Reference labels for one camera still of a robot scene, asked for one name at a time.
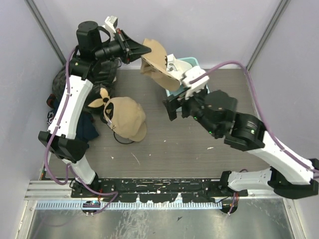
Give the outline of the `white cap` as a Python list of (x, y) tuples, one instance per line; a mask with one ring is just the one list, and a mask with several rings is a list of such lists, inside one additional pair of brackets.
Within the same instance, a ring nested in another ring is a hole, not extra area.
[(166, 56), (166, 71), (178, 80), (181, 80), (184, 73), (192, 67), (190, 63), (176, 59), (173, 54)]

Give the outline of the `black floral fleece blanket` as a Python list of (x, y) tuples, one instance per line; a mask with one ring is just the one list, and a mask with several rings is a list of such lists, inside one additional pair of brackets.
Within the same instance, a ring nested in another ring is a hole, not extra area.
[[(114, 61), (105, 61), (101, 64), (101, 71), (96, 75), (93, 88), (83, 106), (83, 111), (91, 114), (99, 114), (102, 111), (102, 107), (90, 108), (88, 105), (95, 99), (100, 97), (100, 88), (106, 88), (109, 96), (112, 98), (115, 93), (115, 82), (117, 69), (119, 67), (120, 60), (115, 59)], [(52, 93), (60, 101), (64, 93), (65, 84), (65, 64), (62, 65), (59, 72), (56, 74), (52, 81)]]

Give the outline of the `tan cap black logo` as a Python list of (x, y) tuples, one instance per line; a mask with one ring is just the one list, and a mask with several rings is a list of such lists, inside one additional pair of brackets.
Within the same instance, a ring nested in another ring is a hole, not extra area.
[(147, 134), (146, 114), (132, 98), (111, 98), (105, 104), (103, 117), (108, 127), (122, 138), (140, 142)]

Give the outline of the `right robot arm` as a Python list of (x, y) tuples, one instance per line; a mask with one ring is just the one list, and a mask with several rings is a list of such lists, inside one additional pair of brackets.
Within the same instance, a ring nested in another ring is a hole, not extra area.
[(170, 120), (193, 117), (212, 137), (222, 138), (231, 148), (255, 155), (269, 164), (261, 171), (224, 171), (218, 184), (219, 192), (230, 196), (242, 190), (272, 190), (288, 199), (316, 196), (319, 183), (314, 170), (317, 159), (305, 159), (271, 138), (264, 123), (257, 117), (237, 112), (237, 99), (226, 92), (206, 89), (187, 98), (186, 92), (170, 95), (163, 101)]

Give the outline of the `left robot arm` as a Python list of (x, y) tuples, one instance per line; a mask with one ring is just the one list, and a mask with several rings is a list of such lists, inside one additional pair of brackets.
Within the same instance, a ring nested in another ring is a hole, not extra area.
[(40, 131), (38, 135), (46, 147), (44, 166), (51, 179), (59, 185), (68, 182), (61, 182), (52, 174), (48, 158), (53, 153), (65, 162), (66, 172), (72, 172), (88, 197), (101, 194), (99, 178), (85, 156), (87, 143), (76, 139), (76, 128), (85, 100), (93, 88), (94, 77), (100, 72), (103, 61), (118, 58), (122, 63), (130, 64), (151, 51), (128, 37), (117, 23), (117, 17), (109, 16), (102, 26), (94, 21), (78, 25), (78, 44), (65, 64), (66, 85), (61, 102), (48, 130)]

